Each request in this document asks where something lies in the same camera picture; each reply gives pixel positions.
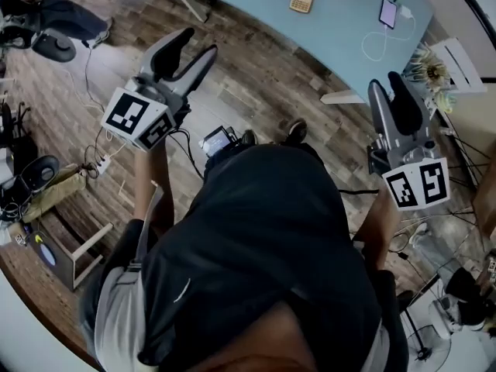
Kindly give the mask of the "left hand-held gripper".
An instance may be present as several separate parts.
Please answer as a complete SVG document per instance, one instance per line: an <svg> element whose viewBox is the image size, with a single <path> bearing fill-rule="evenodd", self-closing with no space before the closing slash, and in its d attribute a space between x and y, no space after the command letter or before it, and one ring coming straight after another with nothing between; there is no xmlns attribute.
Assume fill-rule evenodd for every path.
<svg viewBox="0 0 496 372"><path fill-rule="evenodd" d="M137 76L110 98L101 121L104 129L148 152L181 126L191 112L187 95L198 88L217 57L217 46L211 45L176 74L182 48L194 33L191 27L176 30L145 52Z"/></svg>

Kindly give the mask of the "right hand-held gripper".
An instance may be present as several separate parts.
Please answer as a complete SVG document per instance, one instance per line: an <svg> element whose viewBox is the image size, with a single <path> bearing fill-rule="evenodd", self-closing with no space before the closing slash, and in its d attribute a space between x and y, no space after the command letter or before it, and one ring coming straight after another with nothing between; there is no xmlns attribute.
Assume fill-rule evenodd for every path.
<svg viewBox="0 0 496 372"><path fill-rule="evenodd" d="M399 73L388 80L389 99L380 82L368 85L376 133L367 147L369 172L384 180L400 211L417 211L450 200L447 159L429 135L429 115L419 93Z"/></svg>

